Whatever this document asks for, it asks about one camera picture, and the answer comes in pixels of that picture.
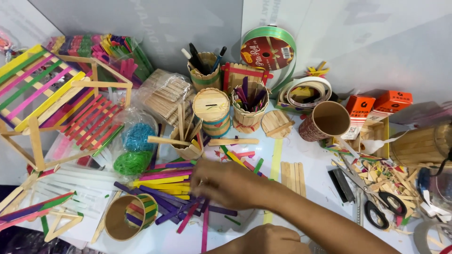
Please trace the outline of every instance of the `orange glue box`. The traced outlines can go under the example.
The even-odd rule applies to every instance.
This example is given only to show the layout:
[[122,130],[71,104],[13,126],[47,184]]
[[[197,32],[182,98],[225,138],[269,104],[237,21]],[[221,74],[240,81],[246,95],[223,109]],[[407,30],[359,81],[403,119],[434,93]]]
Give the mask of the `orange glue box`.
[[413,96],[410,93],[387,91],[375,101],[367,118],[380,121],[411,104],[413,104]]
[[375,98],[371,96],[351,95],[349,97],[345,109],[350,114],[350,129],[341,138],[355,140],[358,137],[374,102]]

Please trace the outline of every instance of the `hand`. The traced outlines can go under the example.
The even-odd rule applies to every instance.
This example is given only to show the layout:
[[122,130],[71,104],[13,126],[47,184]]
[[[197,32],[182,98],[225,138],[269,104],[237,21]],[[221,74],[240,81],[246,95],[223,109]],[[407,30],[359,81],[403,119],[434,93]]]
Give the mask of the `hand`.
[[308,245],[300,242],[300,236],[295,231],[265,224],[207,253],[310,254],[311,251]]
[[198,160],[191,176],[190,187],[195,196],[204,196],[229,209],[267,208],[277,200],[279,189],[275,181],[259,177],[236,162],[220,163]]

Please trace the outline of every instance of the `scissors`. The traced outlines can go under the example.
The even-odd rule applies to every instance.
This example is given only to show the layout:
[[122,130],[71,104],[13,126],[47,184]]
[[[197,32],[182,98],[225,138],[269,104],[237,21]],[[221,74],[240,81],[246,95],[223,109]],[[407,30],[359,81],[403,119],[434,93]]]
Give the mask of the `scissors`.
[[[347,160],[344,159],[344,163],[350,170],[350,172],[346,168],[341,166],[339,162],[335,160],[332,161],[336,163],[336,165],[343,171],[343,173],[350,179],[352,179],[356,183],[356,185],[358,185],[358,187],[360,187],[366,194],[367,201],[366,203],[364,203],[364,214],[366,215],[367,220],[372,225],[382,230],[389,228],[388,219],[386,219],[385,214],[378,209],[378,205],[373,201],[372,196],[379,200],[383,206],[385,206],[394,214],[405,217],[407,212],[406,206],[396,195],[384,191],[380,191],[379,193],[372,191],[359,176],[356,176],[357,173],[355,172],[355,170],[351,168],[351,165]],[[392,199],[395,207],[390,203],[390,199]],[[376,214],[376,216],[381,220],[382,225],[380,225],[377,221],[373,220],[373,218],[371,217],[371,211],[373,211]]]

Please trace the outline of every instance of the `popsicle stick house frame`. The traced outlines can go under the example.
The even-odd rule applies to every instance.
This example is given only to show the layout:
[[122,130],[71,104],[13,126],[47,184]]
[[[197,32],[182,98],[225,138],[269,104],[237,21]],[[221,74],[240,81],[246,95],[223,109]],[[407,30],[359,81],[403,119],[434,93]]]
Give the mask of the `popsicle stick house frame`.
[[[92,71],[85,74],[82,71],[73,69],[65,61],[89,63],[92,66]],[[51,66],[33,78],[31,74],[44,64],[50,64]],[[98,66],[103,67],[118,77],[123,83],[98,81]],[[45,84],[39,82],[44,75],[47,75],[51,71],[56,71],[57,67],[59,67],[58,70],[60,71],[54,78]],[[65,75],[71,76],[68,82],[55,92],[49,89],[52,84]],[[112,125],[110,129],[106,129],[112,123],[113,117],[121,109],[116,105],[112,105],[111,101],[99,95],[99,87],[126,89],[126,108],[130,105],[132,92],[131,81],[98,59],[55,55],[41,45],[30,48],[24,54],[0,68],[0,99],[19,83],[24,85],[12,96],[0,103],[0,139],[18,152],[36,171],[44,171],[46,168],[56,166],[60,163],[87,155],[96,156],[100,153],[119,133],[123,126],[116,124]],[[34,92],[30,97],[11,111],[7,109],[13,100],[19,97],[24,91],[31,89]],[[17,115],[23,112],[25,107],[42,94],[47,96],[45,102],[39,105],[25,119],[19,119]],[[76,99],[76,103],[68,103],[73,98]],[[89,99],[91,99],[91,102],[82,108]],[[82,110],[75,115],[75,112],[80,108]],[[62,126],[61,124],[69,117],[73,117],[72,120]],[[96,127],[99,127],[103,122],[105,124],[96,130]],[[13,131],[8,131],[7,125],[13,128]],[[54,130],[64,132],[70,140],[75,139],[77,145],[81,145],[81,150],[87,151],[45,163],[39,133]],[[11,138],[18,135],[30,136],[33,156],[27,153],[24,148]]]

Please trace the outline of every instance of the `barcode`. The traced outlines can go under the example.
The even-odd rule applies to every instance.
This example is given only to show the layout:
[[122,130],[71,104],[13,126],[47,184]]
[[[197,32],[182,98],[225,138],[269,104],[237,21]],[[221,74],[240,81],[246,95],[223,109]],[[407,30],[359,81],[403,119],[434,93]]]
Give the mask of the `barcode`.
[[284,59],[290,58],[290,47],[282,47],[281,51],[283,52],[282,57]]

